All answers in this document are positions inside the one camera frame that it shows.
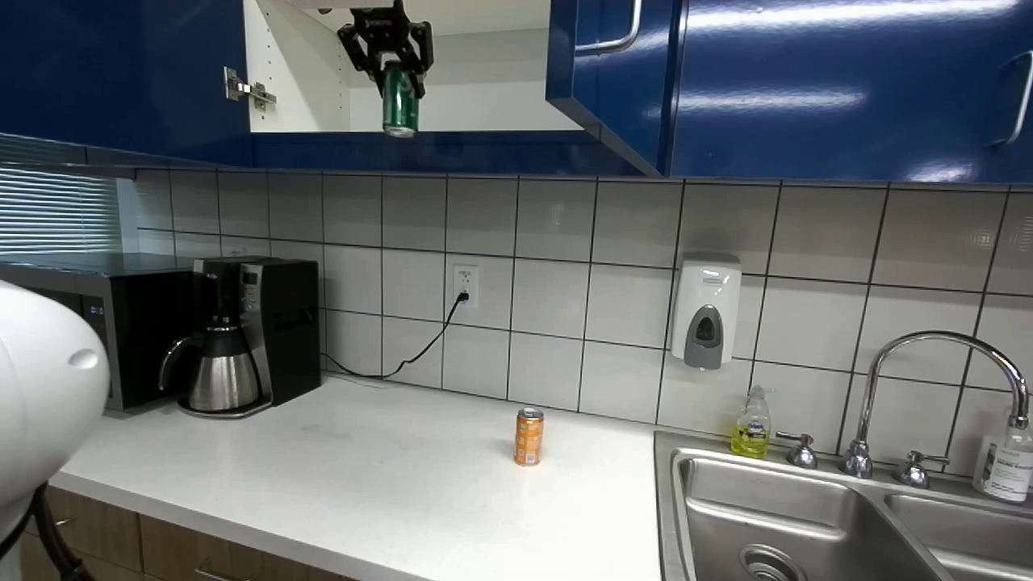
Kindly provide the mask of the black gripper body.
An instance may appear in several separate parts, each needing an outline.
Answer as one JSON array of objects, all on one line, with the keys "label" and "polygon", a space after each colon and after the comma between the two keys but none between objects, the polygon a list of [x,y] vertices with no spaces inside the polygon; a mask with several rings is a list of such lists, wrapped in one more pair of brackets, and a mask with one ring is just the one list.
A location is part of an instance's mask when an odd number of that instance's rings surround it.
[{"label": "black gripper body", "polygon": [[406,16],[404,0],[362,8],[352,13],[355,40],[366,55],[420,55],[423,30]]}]

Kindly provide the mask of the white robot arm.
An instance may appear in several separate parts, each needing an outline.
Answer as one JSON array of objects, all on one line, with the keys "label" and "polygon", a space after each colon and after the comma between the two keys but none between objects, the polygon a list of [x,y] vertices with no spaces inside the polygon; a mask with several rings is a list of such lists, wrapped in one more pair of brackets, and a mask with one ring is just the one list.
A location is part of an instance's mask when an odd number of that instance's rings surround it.
[{"label": "white robot arm", "polygon": [[22,581],[22,528],[101,419],[106,382],[106,348],[75,309],[0,280],[0,581]]}]

